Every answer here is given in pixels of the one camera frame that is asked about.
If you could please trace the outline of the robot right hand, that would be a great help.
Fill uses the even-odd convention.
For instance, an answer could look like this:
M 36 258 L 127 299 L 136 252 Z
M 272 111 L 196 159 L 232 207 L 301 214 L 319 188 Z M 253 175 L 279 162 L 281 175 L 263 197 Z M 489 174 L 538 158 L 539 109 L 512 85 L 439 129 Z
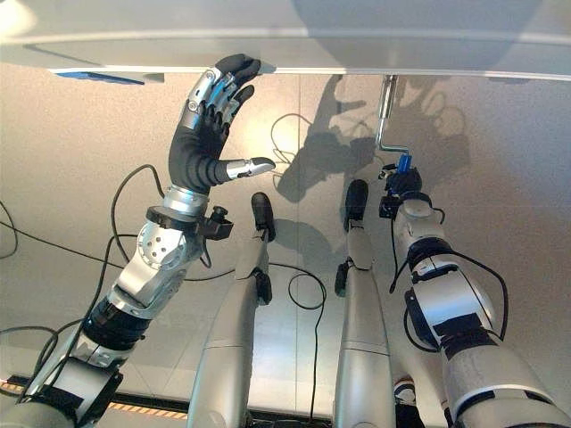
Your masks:
M 395 164 L 384 165 L 379 178 L 385 181 L 385 191 L 389 195 L 403 195 L 407 192 L 420 192 L 422 178 L 417 168 L 400 172 Z

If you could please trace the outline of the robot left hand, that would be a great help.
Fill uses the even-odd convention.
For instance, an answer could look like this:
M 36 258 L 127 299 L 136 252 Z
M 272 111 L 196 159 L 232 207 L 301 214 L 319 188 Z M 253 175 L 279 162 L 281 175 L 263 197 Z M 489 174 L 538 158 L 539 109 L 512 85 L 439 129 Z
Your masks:
M 168 170 L 173 185 L 207 194 L 216 185 L 276 167 L 265 157 L 220 158 L 232 121 L 254 94 L 249 82 L 260 68 L 260 60 L 233 54 L 199 77 L 188 94 L 170 145 Z

